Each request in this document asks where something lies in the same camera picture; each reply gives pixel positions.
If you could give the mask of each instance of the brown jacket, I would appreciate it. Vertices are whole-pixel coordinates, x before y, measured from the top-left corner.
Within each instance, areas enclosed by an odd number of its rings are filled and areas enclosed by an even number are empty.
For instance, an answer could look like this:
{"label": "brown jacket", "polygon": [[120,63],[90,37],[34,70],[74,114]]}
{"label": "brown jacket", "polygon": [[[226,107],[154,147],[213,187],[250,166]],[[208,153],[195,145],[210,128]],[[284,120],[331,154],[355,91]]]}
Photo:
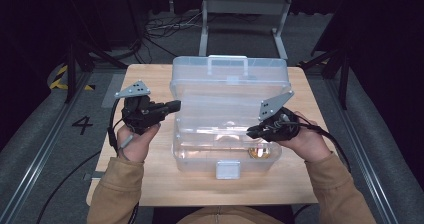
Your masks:
{"label": "brown jacket", "polygon": [[[331,154],[314,163],[306,162],[318,199],[320,223],[375,223],[362,194],[340,159]],[[111,158],[108,169],[93,194],[88,223],[128,223],[141,196],[143,164]],[[281,223],[241,206],[206,207],[183,218],[186,223]]]}

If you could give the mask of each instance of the wooden table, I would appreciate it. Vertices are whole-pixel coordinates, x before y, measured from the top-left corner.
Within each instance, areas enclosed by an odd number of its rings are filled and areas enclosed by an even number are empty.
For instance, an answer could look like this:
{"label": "wooden table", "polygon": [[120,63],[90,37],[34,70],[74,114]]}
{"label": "wooden table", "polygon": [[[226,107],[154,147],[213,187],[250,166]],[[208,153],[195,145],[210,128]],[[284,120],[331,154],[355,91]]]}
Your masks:
{"label": "wooden table", "polygon": [[[300,111],[316,121],[323,129],[326,125],[302,69],[289,67],[289,81],[295,95],[285,107]],[[169,90],[172,65],[131,65],[122,89],[141,79],[151,90],[151,100],[173,100]],[[121,118],[123,100],[119,102],[115,123]],[[174,114],[162,122],[161,129],[150,144],[143,178],[142,206],[208,206],[208,205],[275,205],[316,203],[305,164],[293,151],[283,148],[281,158],[267,172],[242,172],[238,180],[217,180],[215,173],[181,172],[172,153]],[[326,140],[331,150],[334,145]],[[106,170],[109,158],[115,151],[105,138],[96,171]],[[92,180],[87,204],[99,180]]]}

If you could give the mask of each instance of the gold round object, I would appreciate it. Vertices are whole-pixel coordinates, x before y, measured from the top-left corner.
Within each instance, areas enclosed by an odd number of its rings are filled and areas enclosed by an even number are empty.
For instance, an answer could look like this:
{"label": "gold round object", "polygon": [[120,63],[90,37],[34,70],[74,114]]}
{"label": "gold round object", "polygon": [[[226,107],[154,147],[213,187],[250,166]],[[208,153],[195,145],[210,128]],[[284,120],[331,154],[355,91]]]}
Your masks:
{"label": "gold round object", "polygon": [[267,159],[271,156],[271,148],[249,148],[247,151],[255,159]]}

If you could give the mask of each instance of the transparent storage box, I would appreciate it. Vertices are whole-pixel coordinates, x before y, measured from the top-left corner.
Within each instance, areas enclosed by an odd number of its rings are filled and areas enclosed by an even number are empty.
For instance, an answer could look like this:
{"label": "transparent storage box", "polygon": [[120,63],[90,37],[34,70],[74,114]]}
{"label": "transparent storage box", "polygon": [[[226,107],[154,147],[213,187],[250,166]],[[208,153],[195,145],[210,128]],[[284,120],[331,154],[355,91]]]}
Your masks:
{"label": "transparent storage box", "polygon": [[251,139],[261,101],[291,90],[282,59],[242,56],[177,57],[170,89],[181,100],[173,154],[181,171],[216,172],[219,179],[268,170],[282,148]]}

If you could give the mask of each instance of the sleeve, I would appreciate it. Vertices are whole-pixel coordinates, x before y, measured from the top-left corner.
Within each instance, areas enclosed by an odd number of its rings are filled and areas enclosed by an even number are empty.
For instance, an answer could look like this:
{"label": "sleeve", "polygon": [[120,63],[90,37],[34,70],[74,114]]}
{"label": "sleeve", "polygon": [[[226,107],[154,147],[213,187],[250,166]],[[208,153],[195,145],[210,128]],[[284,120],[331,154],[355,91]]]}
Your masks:
{"label": "sleeve", "polygon": [[334,153],[318,162],[306,162],[306,168],[320,205],[320,223],[376,223],[352,176]]}
{"label": "sleeve", "polygon": [[143,163],[112,157],[93,193],[87,223],[128,223],[141,196]]}

